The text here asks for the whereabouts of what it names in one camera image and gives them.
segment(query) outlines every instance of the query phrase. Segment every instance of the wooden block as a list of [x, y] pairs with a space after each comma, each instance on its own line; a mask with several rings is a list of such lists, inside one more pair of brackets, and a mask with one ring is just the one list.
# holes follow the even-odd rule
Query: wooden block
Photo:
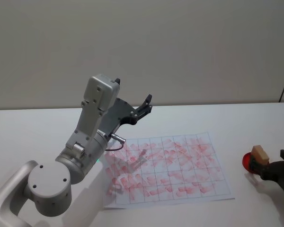
[[267, 165], [269, 162], [269, 157], [266, 152], [263, 150], [261, 145], [253, 146], [251, 151], [252, 156], [256, 159], [261, 165]]

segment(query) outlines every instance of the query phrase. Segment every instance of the red object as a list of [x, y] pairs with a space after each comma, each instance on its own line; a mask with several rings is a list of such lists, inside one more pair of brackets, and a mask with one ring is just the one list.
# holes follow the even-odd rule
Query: red object
[[248, 172], [250, 172], [250, 173], [252, 173], [252, 174], [255, 174], [255, 172], [253, 172], [253, 171], [250, 170], [250, 168], [249, 168], [250, 157], [251, 157], [251, 152], [245, 154], [245, 155], [243, 156], [243, 159], [242, 159], [242, 165], [244, 166], [244, 168], [245, 168]]

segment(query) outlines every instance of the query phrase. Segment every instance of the white table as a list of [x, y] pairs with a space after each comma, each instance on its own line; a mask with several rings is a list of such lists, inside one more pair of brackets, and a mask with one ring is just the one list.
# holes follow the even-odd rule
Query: white table
[[[0, 111], [0, 187], [22, 164], [54, 160], [74, 130], [80, 109]], [[284, 226], [284, 192], [274, 182], [255, 187], [241, 160], [260, 144], [280, 160], [284, 149], [284, 103], [154, 107], [135, 126], [118, 134], [141, 138], [208, 131], [224, 167], [235, 200], [157, 206], [147, 209], [104, 210], [101, 207], [102, 164], [83, 182], [72, 186], [73, 202], [55, 218], [39, 214], [28, 201], [20, 217], [35, 227], [280, 227]]]

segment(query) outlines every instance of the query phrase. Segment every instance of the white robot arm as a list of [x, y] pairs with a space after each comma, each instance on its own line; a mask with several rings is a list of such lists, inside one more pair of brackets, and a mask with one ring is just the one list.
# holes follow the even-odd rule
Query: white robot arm
[[18, 218], [27, 199], [48, 217], [64, 213], [71, 204], [71, 184], [81, 182], [107, 149], [110, 139], [123, 146], [115, 132], [122, 124], [136, 124], [151, 112], [151, 95], [134, 109], [117, 98], [120, 79], [100, 74], [88, 81], [78, 125], [55, 161], [24, 164], [0, 188], [0, 227], [30, 227]]

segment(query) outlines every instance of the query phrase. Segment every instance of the paper sheet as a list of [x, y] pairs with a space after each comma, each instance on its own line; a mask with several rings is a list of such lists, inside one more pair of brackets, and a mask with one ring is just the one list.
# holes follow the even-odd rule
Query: paper sheet
[[[119, 142], [111, 148], [120, 147]], [[130, 139], [106, 151], [103, 203], [134, 208], [234, 198], [209, 134]]]

